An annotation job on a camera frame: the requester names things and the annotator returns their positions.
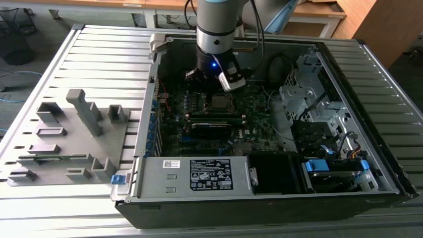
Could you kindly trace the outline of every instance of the metal slotted platform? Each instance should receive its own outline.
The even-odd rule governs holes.
[[[0,144],[0,231],[29,237],[231,236],[245,234],[331,231],[423,224],[423,197],[392,208],[373,209],[345,220],[283,226],[217,227],[203,230],[137,230],[109,199],[108,184],[9,187],[9,171],[24,152],[13,147],[33,132],[34,110],[42,101],[66,104],[69,88],[81,88],[97,107],[120,104],[131,109],[120,169],[133,161],[133,147],[151,60],[149,36],[155,32],[192,34],[125,27],[85,26],[72,30]],[[357,93],[385,143],[417,189],[423,188],[423,118],[365,45],[352,40],[269,36],[323,41]]]

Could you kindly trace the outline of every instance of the black mesh trash can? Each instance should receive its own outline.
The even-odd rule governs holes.
[[[33,59],[18,25],[10,21],[0,21],[0,58],[10,65],[22,65]]]
[[[0,10],[2,21],[14,22],[18,26],[18,31],[22,35],[30,35],[37,31],[32,18],[32,10],[25,8],[14,8],[9,10]]]

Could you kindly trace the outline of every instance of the power supply label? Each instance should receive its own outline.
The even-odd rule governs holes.
[[[229,160],[191,160],[191,190],[233,190]]]

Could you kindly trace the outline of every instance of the wooden desk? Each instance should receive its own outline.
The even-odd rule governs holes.
[[[184,15],[185,0],[145,0],[144,14],[147,27],[155,28],[153,21],[156,15]],[[193,16],[191,5],[187,8],[187,15]],[[296,6],[289,22],[324,24],[320,37],[331,37],[341,19],[345,18],[344,12],[332,11],[325,3],[305,2]]]
[[[156,28],[157,15],[183,15],[185,0],[5,0],[4,7],[143,13],[148,28]],[[193,16],[191,6],[187,15]],[[296,6],[289,22],[324,24],[320,37],[331,37],[345,13],[333,12],[325,3],[305,2]]]

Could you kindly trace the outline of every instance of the white sticker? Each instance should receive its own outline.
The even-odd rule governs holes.
[[[128,4],[128,3],[124,3],[124,6],[141,7],[141,4]]]
[[[339,16],[339,15],[328,15],[329,18],[343,18],[344,16]]]
[[[180,168],[180,160],[163,160],[164,168]]]

